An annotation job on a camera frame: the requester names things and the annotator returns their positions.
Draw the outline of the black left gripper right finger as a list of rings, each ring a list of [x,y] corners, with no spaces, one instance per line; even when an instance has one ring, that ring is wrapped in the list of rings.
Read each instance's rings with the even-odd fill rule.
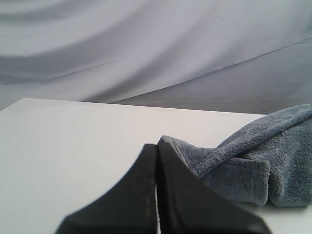
[[[168,143],[157,145],[157,205],[163,234],[268,234],[260,217],[196,178]]]

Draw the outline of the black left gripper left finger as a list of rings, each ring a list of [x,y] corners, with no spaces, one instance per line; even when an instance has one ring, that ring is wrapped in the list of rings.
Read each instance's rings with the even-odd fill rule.
[[[86,207],[68,215],[58,234],[155,234],[157,149],[145,144],[124,177]]]

